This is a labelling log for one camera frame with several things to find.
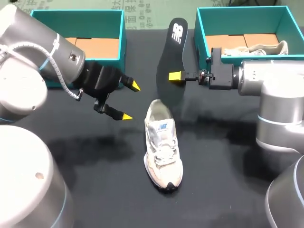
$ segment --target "table surface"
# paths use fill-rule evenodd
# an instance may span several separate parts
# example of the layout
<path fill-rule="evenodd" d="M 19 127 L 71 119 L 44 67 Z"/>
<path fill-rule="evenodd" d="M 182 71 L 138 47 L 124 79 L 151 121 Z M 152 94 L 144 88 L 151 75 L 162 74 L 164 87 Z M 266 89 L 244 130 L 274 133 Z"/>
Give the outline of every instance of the table surface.
<path fill-rule="evenodd" d="M 178 191 L 160 193 L 144 168 L 144 118 L 157 98 L 156 68 L 166 30 L 128 31 L 126 73 L 141 91 L 123 89 L 109 104 L 133 116 L 112 121 L 63 91 L 18 122 L 50 148 L 69 186 L 76 228 L 270 228 L 264 209 L 271 181 L 299 155 L 278 155 L 255 143 L 259 99 L 188 83 L 175 116 L 184 176 Z M 193 31 L 184 67 L 196 70 Z"/>

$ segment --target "white sneaker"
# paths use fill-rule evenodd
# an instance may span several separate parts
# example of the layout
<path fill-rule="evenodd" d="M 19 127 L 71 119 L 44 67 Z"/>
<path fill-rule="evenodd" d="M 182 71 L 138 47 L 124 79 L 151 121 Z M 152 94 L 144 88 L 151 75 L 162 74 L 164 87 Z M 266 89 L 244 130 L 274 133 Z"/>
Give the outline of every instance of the white sneaker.
<path fill-rule="evenodd" d="M 288 44 L 281 41 L 277 45 L 257 44 L 252 47 L 237 47 L 225 49 L 225 56 L 267 56 L 267 55 L 288 55 Z"/>
<path fill-rule="evenodd" d="M 147 153 L 143 161 L 146 170 L 159 188 L 173 190 L 179 186 L 183 175 L 175 121 L 169 109 L 160 100 L 154 100 L 144 122 Z"/>

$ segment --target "open box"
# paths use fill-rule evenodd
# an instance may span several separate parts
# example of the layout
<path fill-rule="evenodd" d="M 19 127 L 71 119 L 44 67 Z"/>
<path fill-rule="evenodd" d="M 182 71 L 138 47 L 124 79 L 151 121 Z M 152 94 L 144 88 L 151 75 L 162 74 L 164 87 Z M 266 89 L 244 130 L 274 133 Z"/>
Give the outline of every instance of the open box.
<path fill-rule="evenodd" d="M 125 69 L 123 10 L 33 10 L 31 16 L 85 52 L 85 60 Z M 48 88 L 61 87 L 47 81 Z"/>
<path fill-rule="evenodd" d="M 244 59 L 304 60 L 304 37 L 287 6 L 197 8 L 194 43 L 200 69 L 206 69 L 211 48 L 233 49 L 262 43 L 288 43 L 288 55 L 222 56 L 239 66 Z"/>

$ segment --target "shoe lace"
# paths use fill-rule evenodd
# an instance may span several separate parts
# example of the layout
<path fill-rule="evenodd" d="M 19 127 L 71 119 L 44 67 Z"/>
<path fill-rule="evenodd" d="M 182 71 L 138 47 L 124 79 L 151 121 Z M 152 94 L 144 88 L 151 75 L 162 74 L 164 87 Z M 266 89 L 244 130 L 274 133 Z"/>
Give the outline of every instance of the shoe lace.
<path fill-rule="evenodd" d="M 178 143 L 177 139 L 165 140 L 159 146 L 156 146 L 153 141 L 150 141 L 155 150 L 154 159 L 155 163 L 159 166 L 168 165 L 176 161 L 174 157 Z"/>

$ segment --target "shoe insole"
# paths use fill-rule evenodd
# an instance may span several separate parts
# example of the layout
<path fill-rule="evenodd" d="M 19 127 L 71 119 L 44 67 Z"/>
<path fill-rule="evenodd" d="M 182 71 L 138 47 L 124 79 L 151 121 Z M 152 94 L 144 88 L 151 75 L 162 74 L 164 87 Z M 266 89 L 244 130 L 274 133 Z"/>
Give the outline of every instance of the shoe insole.
<path fill-rule="evenodd" d="M 185 92 L 185 82 L 169 81 L 170 72 L 184 71 L 183 51 L 188 33 L 188 23 L 183 18 L 174 18 L 168 28 L 165 47 L 157 66 L 156 85 L 159 99 L 172 109 L 178 105 Z"/>

